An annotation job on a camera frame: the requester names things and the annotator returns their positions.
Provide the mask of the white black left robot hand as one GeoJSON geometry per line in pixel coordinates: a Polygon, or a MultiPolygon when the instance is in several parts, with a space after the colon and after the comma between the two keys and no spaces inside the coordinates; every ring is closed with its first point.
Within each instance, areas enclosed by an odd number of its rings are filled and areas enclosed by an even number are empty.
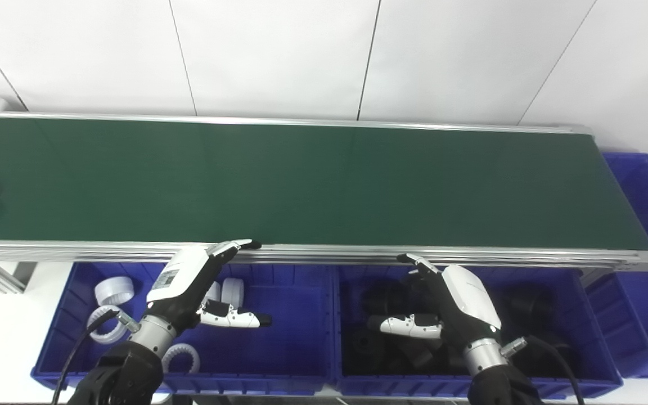
{"type": "Polygon", "coordinates": [[[272,325],[272,316],[206,298],[223,265],[237,252],[259,249],[252,239],[224,241],[212,247],[188,246],[165,265],[147,293],[145,316],[154,316],[175,338],[197,325],[254,329],[272,325]]]}

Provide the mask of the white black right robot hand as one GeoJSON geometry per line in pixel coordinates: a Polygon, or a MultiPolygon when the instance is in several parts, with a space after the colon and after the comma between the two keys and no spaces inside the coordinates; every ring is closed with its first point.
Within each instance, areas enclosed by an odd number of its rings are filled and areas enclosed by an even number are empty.
{"type": "Polygon", "coordinates": [[[368,328],[407,338],[445,339],[459,350],[474,349],[482,341],[501,351],[501,318],[479,277],[456,264],[439,269],[411,253],[397,259],[414,265],[414,272],[425,281],[434,299],[434,313],[370,316],[368,328]]]}

